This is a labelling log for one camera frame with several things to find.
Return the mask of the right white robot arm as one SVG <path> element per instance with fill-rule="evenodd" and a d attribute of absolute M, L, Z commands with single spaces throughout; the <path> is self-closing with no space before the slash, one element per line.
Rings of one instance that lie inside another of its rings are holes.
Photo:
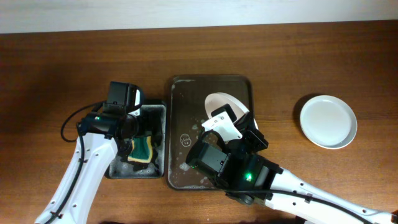
<path fill-rule="evenodd" d="M 397 215 L 348 202 L 320 190 L 259 155 L 268 142 L 254 116 L 238 118 L 229 104 L 210 113 L 186 163 L 243 205 L 257 203 L 310 223 L 397 223 Z"/>

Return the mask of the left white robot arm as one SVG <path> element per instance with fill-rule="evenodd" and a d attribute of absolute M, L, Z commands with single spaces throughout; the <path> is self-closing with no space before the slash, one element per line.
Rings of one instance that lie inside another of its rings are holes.
<path fill-rule="evenodd" d="M 156 179 L 165 171 L 166 105 L 137 85 L 111 82 L 76 124 L 73 157 L 36 223 L 86 223 L 103 177 Z"/>

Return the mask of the pale green plate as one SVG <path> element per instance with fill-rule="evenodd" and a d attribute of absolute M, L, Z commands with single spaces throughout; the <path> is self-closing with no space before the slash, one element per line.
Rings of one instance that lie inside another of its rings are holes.
<path fill-rule="evenodd" d="M 300 127 L 309 141 L 325 149 L 341 149 L 356 137 L 358 122 L 351 107 L 330 95 L 309 99 L 300 111 Z"/>

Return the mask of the white plate with red stain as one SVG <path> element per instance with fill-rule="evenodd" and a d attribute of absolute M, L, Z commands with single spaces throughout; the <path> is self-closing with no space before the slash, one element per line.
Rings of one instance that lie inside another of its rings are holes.
<path fill-rule="evenodd" d="M 208 115 L 208 119 L 220 114 L 218 113 L 212 115 L 212 112 L 221 108 L 224 105 L 229 105 L 229 107 L 232 109 L 232 112 L 235 115 L 235 119 L 233 119 L 230 115 L 229 117 L 231 118 L 235 127 L 238 120 L 243 118 L 250 112 L 249 109 L 234 96 L 223 92 L 217 92 L 211 93 L 205 98 L 205 111 Z"/>

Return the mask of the green and yellow sponge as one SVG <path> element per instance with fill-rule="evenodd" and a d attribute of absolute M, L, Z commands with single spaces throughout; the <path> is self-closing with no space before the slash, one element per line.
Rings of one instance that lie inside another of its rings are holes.
<path fill-rule="evenodd" d="M 129 162 L 148 164 L 153 157 L 151 137 L 145 136 L 141 138 L 134 138 L 131 143 L 132 150 L 128 155 L 127 160 Z"/>

